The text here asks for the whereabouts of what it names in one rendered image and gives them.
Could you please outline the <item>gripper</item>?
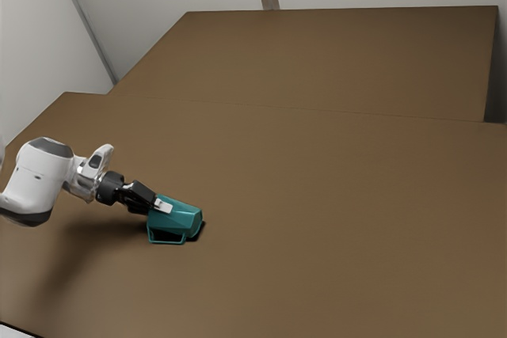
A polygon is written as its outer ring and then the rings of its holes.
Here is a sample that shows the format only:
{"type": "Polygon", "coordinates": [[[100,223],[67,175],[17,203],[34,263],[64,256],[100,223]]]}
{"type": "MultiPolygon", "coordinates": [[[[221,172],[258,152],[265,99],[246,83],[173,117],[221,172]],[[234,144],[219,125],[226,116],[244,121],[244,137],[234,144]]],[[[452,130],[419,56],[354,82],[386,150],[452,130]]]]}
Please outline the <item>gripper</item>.
{"type": "Polygon", "coordinates": [[[118,172],[105,172],[98,184],[95,200],[107,206],[121,203],[131,213],[148,213],[150,210],[170,213],[173,206],[162,200],[146,185],[134,180],[126,183],[118,172]]]}

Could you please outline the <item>teal faceted mug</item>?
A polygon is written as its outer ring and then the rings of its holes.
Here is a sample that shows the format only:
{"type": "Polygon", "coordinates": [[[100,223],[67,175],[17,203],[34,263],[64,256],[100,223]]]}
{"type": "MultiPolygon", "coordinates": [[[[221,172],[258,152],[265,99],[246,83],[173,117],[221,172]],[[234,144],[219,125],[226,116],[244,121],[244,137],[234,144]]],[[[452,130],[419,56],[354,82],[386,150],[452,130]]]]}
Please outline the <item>teal faceted mug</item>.
{"type": "Polygon", "coordinates": [[[194,238],[203,223],[199,207],[159,194],[147,214],[147,236],[151,244],[183,245],[194,238]]]}

